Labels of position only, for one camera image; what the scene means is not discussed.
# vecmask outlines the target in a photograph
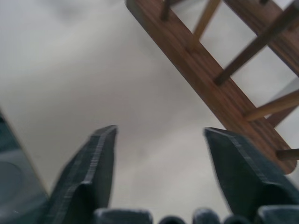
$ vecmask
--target wooden frame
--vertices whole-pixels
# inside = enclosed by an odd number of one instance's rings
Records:
[[[290,147],[267,119],[244,119],[244,114],[256,107],[234,81],[228,79],[221,87],[214,83],[223,69],[200,42],[193,51],[187,49],[192,33],[182,21],[171,10],[167,21],[160,19],[164,7],[161,0],[127,0],[127,7],[228,130],[247,136],[287,174],[295,169],[297,161],[278,159],[276,152]]]

